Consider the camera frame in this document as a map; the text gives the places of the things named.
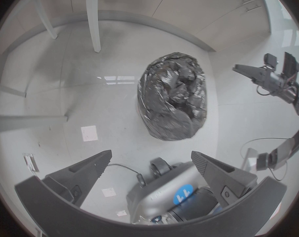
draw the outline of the wire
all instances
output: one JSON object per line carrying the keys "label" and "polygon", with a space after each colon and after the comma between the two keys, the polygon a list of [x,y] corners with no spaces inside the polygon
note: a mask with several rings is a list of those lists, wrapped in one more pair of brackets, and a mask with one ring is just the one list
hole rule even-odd
{"label": "wire", "polygon": [[281,179],[278,179],[278,178],[276,178],[275,177],[275,175],[273,174],[273,172],[272,172],[272,170],[269,168],[269,170],[271,171],[271,174],[273,175],[273,177],[277,180],[277,181],[282,181],[284,178],[285,178],[285,176],[286,176],[286,173],[287,173],[287,161],[286,161],[286,171],[285,171],[285,173],[284,173],[284,176],[281,178]]}
{"label": "wire", "polygon": [[242,157],[242,159],[245,159],[245,157],[242,156],[242,148],[243,148],[246,144],[248,144],[249,142],[255,141],[255,140],[266,140],[266,139],[287,140],[288,138],[259,138],[259,139],[254,139],[254,140],[247,141],[246,143],[244,143],[244,144],[241,146],[241,148],[240,148],[240,150],[239,150],[239,154],[240,154],[240,156]]}
{"label": "wire", "polygon": [[134,169],[131,169],[131,168],[129,168],[129,167],[127,167],[127,166],[124,166],[124,165],[121,165],[121,164],[117,164],[117,163],[108,164],[108,166],[114,166],[114,165],[116,165],[116,166],[121,166],[121,167],[123,167],[123,168],[127,168],[127,169],[133,171],[134,173],[136,173],[136,174],[138,174],[138,175],[140,174],[139,172],[135,171]]}
{"label": "wire", "polygon": [[258,91],[258,88],[259,88],[259,85],[257,86],[257,93],[260,95],[260,96],[269,96],[271,93],[269,93],[269,94],[262,94],[262,93],[260,93],[259,91]]}

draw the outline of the blue sticker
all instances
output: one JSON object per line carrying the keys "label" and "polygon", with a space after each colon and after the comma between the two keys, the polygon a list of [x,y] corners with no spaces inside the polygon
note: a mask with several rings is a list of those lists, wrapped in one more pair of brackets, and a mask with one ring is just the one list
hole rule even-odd
{"label": "blue sticker", "polygon": [[173,196],[173,203],[175,205],[180,204],[184,200],[186,200],[193,193],[193,187],[191,184],[186,184],[182,186],[175,195]]}

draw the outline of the black plastic bag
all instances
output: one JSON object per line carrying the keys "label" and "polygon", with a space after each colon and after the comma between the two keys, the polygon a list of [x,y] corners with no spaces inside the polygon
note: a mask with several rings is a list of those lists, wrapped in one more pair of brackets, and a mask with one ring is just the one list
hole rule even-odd
{"label": "black plastic bag", "polygon": [[148,65],[138,84],[138,108],[150,135],[191,138],[207,116],[205,74],[197,60],[171,53]]}

